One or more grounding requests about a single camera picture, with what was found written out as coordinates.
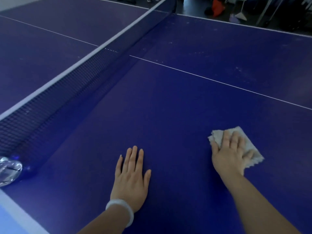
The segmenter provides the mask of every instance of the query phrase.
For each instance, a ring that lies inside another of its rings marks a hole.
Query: finger
[[[228,148],[230,146],[230,133],[228,130],[223,132],[223,139],[222,139],[222,147]]]
[[[133,146],[132,153],[129,159],[128,173],[132,173],[135,171],[135,159],[136,159],[137,152],[138,152],[138,147]]]
[[[144,174],[143,185],[144,185],[144,189],[146,190],[146,192],[149,189],[149,181],[151,179],[151,174],[152,174],[152,170],[147,170],[146,173]]]
[[[124,165],[122,167],[122,173],[126,173],[128,171],[128,165],[129,165],[129,159],[130,159],[131,152],[132,152],[131,148],[127,149],[127,154],[126,154],[126,157],[124,159]]]
[[[231,138],[230,148],[237,151],[237,144],[238,144],[238,137],[239,133],[237,131],[234,131]]]
[[[140,149],[138,152],[138,161],[135,165],[135,172],[142,174],[142,168],[143,168],[143,157],[144,157],[144,151],[143,149]]]
[[[237,147],[237,154],[240,157],[243,157],[244,152],[245,152],[245,147],[246,147],[246,140],[244,137],[239,137],[238,138],[238,147]]]
[[[121,174],[121,164],[122,164],[122,156],[120,155],[116,165],[115,177],[119,177]]]
[[[253,155],[254,155],[255,151],[254,150],[249,150],[248,153],[243,157],[243,161],[244,161],[244,167],[246,167],[246,165],[248,165],[248,163],[251,161]]]
[[[219,146],[215,141],[212,141],[211,143],[211,149],[213,151],[213,155],[216,155],[219,152]]]

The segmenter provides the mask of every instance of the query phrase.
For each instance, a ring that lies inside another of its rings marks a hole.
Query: white edge line
[[[81,60],[79,60],[78,62],[76,62],[75,64],[73,64],[71,67],[69,67],[67,70],[63,71],[62,73],[60,73],[58,76],[54,77],[53,79],[51,79],[48,83],[46,83],[45,85],[41,86],[39,89],[37,89],[36,91],[34,91],[33,93],[29,94],[27,97],[25,97],[24,99],[22,99],[21,101],[19,101],[17,104],[15,104],[14,106],[12,106],[11,108],[9,108],[8,110],[6,110],[5,112],[3,112],[0,115],[0,121],[3,120],[4,118],[6,118],[8,115],[10,115],[11,113],[15,112],[17,109],[19,109],[21,106],[23,106],[24,104],[26,104],[27,102],[29,102],[30,100],[32,100],[34,97],[36,97],[37,95],[39,95],[40,93],[42,93],[43,91],[45,91],[47,88],[49,88],[50,86],[52,86],[53,84],[55,84],[56,82],[58,82],[59,80],[61,80],[62,78],[64,78],[68,73],[70,73],[71,71],[73,71],[74,69],[76,69],[78,66],[80,66],[82,63],[86,62],[89,58],[91,58],[93,55],[95,55],[96,53],[98,53],[99,51],[101,51],[103,48],[105,48],[108,44],[110,44],[111,42],[113,42],[115,39],[117,39],[120,35],[122,35],[124,32],[126,32],[128,29],[130,29],[132,26],[134,26],[135,24],[137,24],[139,21],[141,21],[144,17],[146,17],[149,13],[151,13],[152,11],[154,11],[157,7],[159,7],[164,1],[166,0],[161,0],[160,2],[158,2],[156,5],[154,5],[151,9],[149,9],[148,11],[146,11],[143,15],[141,15],[138,19],[136,19],[135,21],[133,21],[130,25],[128,25],[127,27],[125,27],[122,31],[120,31],[119,33],[117,33],[115,36],[111,37],[109,40],[107,40],[105,43],[103,43],[101,46],[99,46],[98,48],[96,48],[95,50],[93,50],[92,52],[90,52],[88,55],[86,55],[85,57],[83,57]]]
[[[307,108],[307,107],[304,107],[304,106],[301,106],[301,105],[298,105],[298,104],[290,103],[290,102],[287,102],[287,101],[284,101],[284,100],[281,100],[281,99],[278,99],[278,98],[273,98],[273,97],[270,97],[270,96],[267,96],[267,95],[264,95],[264,94],[260,94],[260,93],[257,93],[257,92],[251,91],[251,90],[246,90],[246,89],[234,86],[234,85],[229,85],[229,84],[226,84],[226,83],[214,80],[214,79],[206,78],[206,77],[203,77],[203,76],[200,76],[200,75],[197,75],[197,74],[193,74],[193,73],[190,73],[190,72],[187,72],[187,71],[184,71],[184,70],[179,70],[179,69],[176,69],[176,68],[173,68],[173,67],[169,67],[169,66],[166,66],[166,65],[162,65],[162,64],[159,64],[159,63],[156,63],[156,62],[153,62],[153,61],[145,60],[143,58],[139,58],[139,57],[136,57],[136,56],[132,56],[132,55],[129,55],[129,56],[137,58],[137,59],[140,59],[140,60],[143,60],[143,61],[148,61],[148,62],[157,64],[157,65],[161,65],[161,66],[164,66],[164,67],[168,67],[168,68],[173,69],[173,70],[178,70],[178,71],[181,71],[181,72],[184,72],[184,73],[187,73],[187,74],[192,74],[194,76],[198,76],[200,78],[208,79],[208,80],[211,80],[211,81],[214,81],[214,82],[217,82],[217,83],[220,83],[220,84],[224,84],[224,85],[227,85],[227,86],[231,86],[231,87],[234,87],[234,88],[237,88],[237,89],[240,89],[240,90],[248,91],[250,93],[258,94],[258,95],[261,95],[261,96],[264,96],[264,97],[267,97],[267,98],[272,98],[272,99],[275,99],[275,100],[278,100],[278,101],[281,101],[281,102],[284,102],[284,103],[288,103],[288,104],[291,104],[291,105],[294,105],[294,106],[298,106],[298,107],[301,107],[301,108],[312,110],[311,108]]]
[[[283,33],[283,34],[290,34],[290,35],[297,35],[297,36],[301,36],[301,37],[312,38],[312,36],[310,36],[310,35],[296,34],[296,33],[291,33],[291,32],[284,32],[284,31],[280,31],[280,30],[273,30],[273,29],[261,28],[261,27],[250,26],[250,25],[236,24],[236,23],[231,23],[231,22],[227,22],[227,21],[208,19],[208,18],[204,18],[204,17],[197,17],[197,16],[184,15],[184,14],[176,14],[176,15],[182,15],[182,16],[187,16],[187,17],[192,17],[192,18],[197,18],[197,19],[205,19],[205,20],[210,20],[210,21],[227,23],[227,24],[231,24],[231,25],[239,25],[239,26],[250,27],[250,28],[255,28],[255,29],[260,29],[260,30],[273,31],[273,32],[278,32],[278,33]]]
[[[0,205],[29,234],[49,234],[39,223],[0,189]]]
[[[80,41],[80,42],[87,43],[87,44],[90,44],[90,45],[93,45],[93,46],[98,47],[98,46],[95,45],[95,44],[88,43],[88,42],[85,42],[85,41],[82,41],[82,40],[79,40],[79,39],[75,39],[75,38],[72,38],[72,37],[70,37],[70,36],[63,35],[63,34],[60,34],[60,33],[57,33],[57,32],[51,31],[51,30],[47,30],[47,29],[44,29],[44,28],[41,28],[41,27],[38,27],[38,26],[35,26],[35,25],[31,25],[31,24],[28,24],[28,23],[25,23],[25,22],[22,22],[22,21],[19,21],[19,20],[16,20],[16,19],[12,19],[12,18],[6,17],[6,16],[4,16],[4,15],[0,15],[0,17],[6,18],[6,19],[10,19],[10,20],[14,20],[14,21],[17,21],[17,22],[20,22],[20,23],[23,23],[23,24],[26,24],[26,25],[29,25],[29,26],[32,26],[32,27],[36,27],[36,28],[38,28],[38,29],[42,29],[42,30],[45,30],[45,31],[49,31],[49,32],[52,32],[52,33],[55,33],[55,34],[58,34],[58,35],[62,35],[62,36],[64,36],[64,37],[67,37],[67,38],[70,38],[70,39],[74,39],[74,40],[77,40],[77,41]]]
[[[109,1],[109,0],[101,0],[101,1],[108,1],[108,2],[113,2],[113,3],[117,3],[117,4],[122,4],[122,5],[127,5],[127,6],[132,6],[132,7],[137,7],[137,8],[142,8],[142,9],[148,10],[148,8],[146,8],[146,7],[139,7],[139,6],[135,6],[135,5],[127,4],[127,3],[122,3],[122,2]]]

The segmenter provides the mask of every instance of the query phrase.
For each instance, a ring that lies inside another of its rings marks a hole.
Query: hand
[[[120,155],[116,165],[115,182],[111,192],[112,199],[123,199],[133,212],[137,212],[143,205],[149,188],[151,170],[147,170],[144,179],[142,177],[143,149],[138,153],[138,161],[135,158],[138,147],[133,146],[127,150],[126,158],[121,172],[122,156]]]
[[[224,131],[220,150],[215,141],[211,142],[211,147],[213,166],[222,180],[235,174],[243,176],[244,169],[254,153],[250,150],[244,155],[245,139],[237,131],[232,134],[232,138],[228,130]]]

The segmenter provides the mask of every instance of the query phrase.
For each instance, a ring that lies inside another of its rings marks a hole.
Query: white wristband
[[[128,222],[126,227],[129,227],[132,224],[133,219],[135,218],[135,215],[134,215],[131,207],[128,205],[128,203],[126,201],[124,201],[122,199],[112,199],[107,203],[105,210],[107,210],[113,204],[121,205],[128,210],[129,215],[130,215],[130,221]]]

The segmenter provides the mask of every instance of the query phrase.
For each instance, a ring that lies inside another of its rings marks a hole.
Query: forearm
[[[298,234],[288,222],[242,175],[223,179],[232,194],[247,234]]]
[[[130,220],[126,208],[111,205],[77,234],[121,234]]]

